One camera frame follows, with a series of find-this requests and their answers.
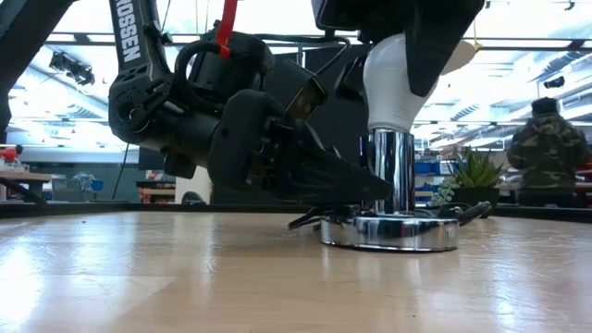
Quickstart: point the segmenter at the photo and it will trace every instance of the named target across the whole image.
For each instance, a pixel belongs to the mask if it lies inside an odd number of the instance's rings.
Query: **round metal base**
[[[326,245],[393,252],[432,253],[458,247],[457,219],[416,216],[355,216],[321,222]]]

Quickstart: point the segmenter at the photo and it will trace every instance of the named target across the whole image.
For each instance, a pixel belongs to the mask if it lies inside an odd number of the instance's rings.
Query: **red cable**
[[[229,57],[230,50],[227,48],[228,39],[234,29],[234,20],[237,17],[237,8],[239,0],[225,0],[224,12],[222,14],[222,21],[218,26],[215,41],[220,45],[220,56]]]

